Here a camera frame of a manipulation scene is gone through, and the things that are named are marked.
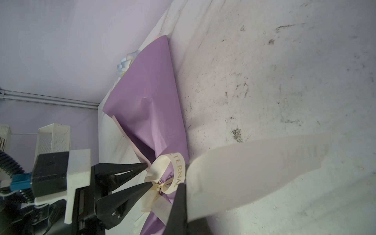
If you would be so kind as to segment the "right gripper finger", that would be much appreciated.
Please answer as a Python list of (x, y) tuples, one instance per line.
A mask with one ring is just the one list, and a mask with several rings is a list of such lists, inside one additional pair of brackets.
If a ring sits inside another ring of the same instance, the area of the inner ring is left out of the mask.
[(187, 235), (187, 219), (186, 184), (179, 184), (163, 235)]

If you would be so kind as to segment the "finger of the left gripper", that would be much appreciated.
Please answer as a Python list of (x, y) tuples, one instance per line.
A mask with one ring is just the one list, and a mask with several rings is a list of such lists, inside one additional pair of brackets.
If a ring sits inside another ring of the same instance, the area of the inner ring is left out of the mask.
[(114, 191), (148, 167), (147, 163), (111, 164), (98, 163), (94, 166), (95, 178), (109, 190)]
[(152, 186), (152, 182), (145, 182), (99, 199), (96, 202), (96, 215), (103, 227), (110, 230), (118, 226)]

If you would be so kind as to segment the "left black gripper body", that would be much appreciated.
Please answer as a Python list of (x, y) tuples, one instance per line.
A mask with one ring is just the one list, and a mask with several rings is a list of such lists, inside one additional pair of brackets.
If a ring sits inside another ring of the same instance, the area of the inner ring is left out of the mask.
[(71, 233), (73, 235), (104, 235), (105, 228), (96, 215), (96, 202), (103, 197), (102, 185), (91, 168), (90, 185), (75, 191)]

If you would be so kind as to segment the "pink purple wrapping paper sheet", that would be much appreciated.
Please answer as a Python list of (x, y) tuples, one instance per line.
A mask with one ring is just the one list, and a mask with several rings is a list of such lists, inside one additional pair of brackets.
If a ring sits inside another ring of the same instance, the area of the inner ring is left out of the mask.
[(152, 188), (141, 198), (147, 215), (142, 235), (164, 232), (179, 184), (186, 181), (189, 161), (168, 39), (145, 47), (110, 93), (103, 111), (128, 139)]

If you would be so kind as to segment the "white blue fake rose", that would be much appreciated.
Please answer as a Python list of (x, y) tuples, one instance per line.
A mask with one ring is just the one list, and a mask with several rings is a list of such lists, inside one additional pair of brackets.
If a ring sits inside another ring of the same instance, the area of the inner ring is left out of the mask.
[(126, 57), (120, 60), (120, 63), (117, 65), (117, 75), (118, 77), (123, 77), (123, 75), (127, 72), (133, 61), (136, 59), (140, 50), (127, 54)]

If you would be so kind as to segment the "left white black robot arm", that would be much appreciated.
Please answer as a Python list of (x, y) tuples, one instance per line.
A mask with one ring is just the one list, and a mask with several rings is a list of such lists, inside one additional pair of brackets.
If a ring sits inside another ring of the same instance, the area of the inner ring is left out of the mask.
[(151, 182), (120, 187), (147, 163), (92, 165), (89, 149), (40, 154), (33, 171), (1, 152), (3, 235), (103, 235), (118, 226)]

